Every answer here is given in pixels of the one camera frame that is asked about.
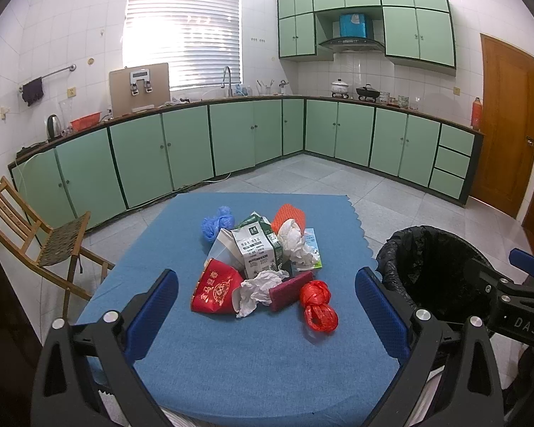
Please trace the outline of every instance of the faucet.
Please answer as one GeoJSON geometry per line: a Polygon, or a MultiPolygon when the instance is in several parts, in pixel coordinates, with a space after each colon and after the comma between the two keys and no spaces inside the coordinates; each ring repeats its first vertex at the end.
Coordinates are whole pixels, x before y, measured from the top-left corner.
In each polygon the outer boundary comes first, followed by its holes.
{"type": "Polygon", "coordinates": [[[231,98],[231,96],[233,96],[234,94],[232,93],[231,91],[231,69],[229,68],[229,66],[225,66],[224,67],[224,79],[221,81],[221,87],[222,88],[225,88],[225,71],[228,71],[229,73],[229,91],[228,91],[228,96],[231,98]]]}

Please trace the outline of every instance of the plastic bottle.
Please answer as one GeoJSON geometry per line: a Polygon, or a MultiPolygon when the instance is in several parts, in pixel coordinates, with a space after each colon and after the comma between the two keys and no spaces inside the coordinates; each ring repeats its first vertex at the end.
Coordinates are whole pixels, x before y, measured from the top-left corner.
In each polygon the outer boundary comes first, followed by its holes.
{"type": "Polygon", "coordinates": [[[471,113],[471,127],[478,130],[481,126],[482,119],[482,103],[480,98],[475,98],[473,101],[473,111],[471,113]]]}

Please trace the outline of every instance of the wooden folding chair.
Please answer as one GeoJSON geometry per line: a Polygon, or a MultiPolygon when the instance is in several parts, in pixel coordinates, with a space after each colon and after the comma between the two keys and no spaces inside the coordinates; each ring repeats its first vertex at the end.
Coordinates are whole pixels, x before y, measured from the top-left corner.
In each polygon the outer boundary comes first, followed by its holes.
{"type": "Polygon", "coordinates": [[[20,197],[20,194],[5,177],[0,179],[0,218],[22,239],[23,244],[21,247],[18,247],[1,230],[0,242],[12,252],[18,260],[26,265],[26,267],[30,268],[30,270],[38,273],[48,281],[53,282],[56,286],[65,289],[66,293],[63,299],[62,313],[63,318],[67,318],[69,296],[71,294],[75,294],[85,300],[91,298],[91,295],[87,291],[73,284],[75,267],[77,267],[79,255],[83,255],[96,264],[101,265],[101,282],[106,278],[107,270],[112,270],[115,266],[110,261],[95,255],[93,252],[81,246],[90,216],[91,212],[86,212],[81,217],[60,226],[59,228],[52,228],[20,197]],[[14,208],[6,198],[5,194],[3,194],[4,191],[6,191],[17,205],[20,206],[22,211],[27,214],[30,221],[24,217],[23,213],[20,213],[14,208]],[[41,246],[37,259],[33,260],[27,255],[26,251],[28,250],[28,247],[30,247],[31,242],[39,229],[47,234],[47,238],[41,246]],[[67,279],[62,278],[45,268],[63,262],[70,257],[71,260],[69,262],[67,279]]]}

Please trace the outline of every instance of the crumpled white paper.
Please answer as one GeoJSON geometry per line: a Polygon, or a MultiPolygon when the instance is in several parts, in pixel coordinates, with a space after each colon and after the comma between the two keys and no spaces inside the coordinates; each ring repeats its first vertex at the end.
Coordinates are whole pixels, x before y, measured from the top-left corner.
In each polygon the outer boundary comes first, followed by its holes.
{"type": "Polygon", "coordinates": [[[305,236],[301,234],[300,227],[293,218],[281,225],[277,238],[283,247],[283,256],[297,264],[297,267],[312,268],[320,260],[318,252],[306,245],[305,236]]]}
{"type": "Polygon", "coordinates": [[[278,286],[283,282],[283,278],[288,278],[289,273],[284,270],[266,270],[260,272],[253,279],[246,279],[234,290],[232,303],[237,312],[237,318],[245,318],[255,308],[258,302],[263,305],[271,305],[269,289],[278,286]]]}

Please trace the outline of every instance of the window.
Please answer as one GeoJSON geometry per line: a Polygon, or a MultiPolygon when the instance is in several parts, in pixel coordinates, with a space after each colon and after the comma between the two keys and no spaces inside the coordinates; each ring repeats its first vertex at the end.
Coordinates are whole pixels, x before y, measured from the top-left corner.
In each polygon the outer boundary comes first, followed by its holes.
{"type": "Polygon", "coordinates": [[[129,0],[123,62],[168,62],[172,89],[219,85],[225,66],[241,83],[240,0],[129,0]]]}

